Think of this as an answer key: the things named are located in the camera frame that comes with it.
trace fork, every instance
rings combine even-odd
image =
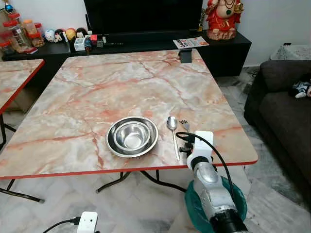
[[[190,124],[186,120],[180,120],[179,123],[184,127],[187,132],[189,132]]]

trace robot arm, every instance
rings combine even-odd
[[[196,131],[196,135],[213,143],[213,133]],[[246,233],[247,228],[238,215],[237,208],[220,175],[212,165],[212,149],[204,141],[195,138],[193,151],[187,165],[193,171],[193,188],[216,233]]]

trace sofa cushion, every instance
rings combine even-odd
[[[260,71],[270,91],[286,91],[311,71],[311,61],[267,61]]]
[[[311,183],[311,98],[295,99],[287,92],[268,93],[259,111]]]

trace black cable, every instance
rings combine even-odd
[[[63,223],[67,223],[67,222],[73,222],[74,225],[79,225],[80,218],[81,217],[75,217],[75,218],[72,218],[72,219],[68,219],[68,220],[65,220],[65,221],[58,222],[58,223],[54,224],[53,226],[51,226],[50,228],[46,229],[43,233],[46,233],[49,230],[53,229],[54,227],[56,227],[56,226],[58,226],[60,224],[63,224]]]
[[[182,137],[182,136],[179,136],[181,134],[184,134],[184,135],[188,135],[188,137]],[[233,191],[233,184],[232,184],[232,180],[231,180],[231,176],[230,176],[230,173],[229,173],[229,170],[228,170],[228,167],[227,165],[225,164],[225,161],[224,159],[222,158],[222,156],[220,155],[220,153],[217,151],[217,149],[212,145],[210,144],[206,139],[200,137],[199,135],[196,135],[194,133],[187,133],[187,132],[177,132],[176,133],[176,136],[178,138],[181,138],[183,140],[186,140],[186,141],[189,141],[191,143],[194,143],[193,140],[190,140],[189,136],[192,136],[192,137],[196,137],[196,138],[199,138],[200,140],[204,141],[206,144],[209,145],[209,147],[211,147],[213,149],[213,151],[215,151],[215,153],[217,154],[218,158],[220,159],[220,161],[222,162],[224,168],[225,168],[225,172],[227,174],[227,177],[228,177],[228,180],[229,180],[229,186],[230,186],[230,194],[231,194],[231,197],[232,197],[232,200],[233,202],[235,203],[235,197],[234,197],[234,191]]]

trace teal container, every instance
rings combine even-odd
[[[222,181],[223,186],[229,191],[230,185],[228,179],[222,177]],[[236,206],[239,216],[244,221],[247,212],[247,204],[244,194],[235,184],[233,184],[233,192],[236,199]],[[195,228],[202,233],[214,233],[214,230],[204,213],[201,200],[193,189],[193,181],[190,182],[188,189],[185,193],[185,201],[188,214]]]

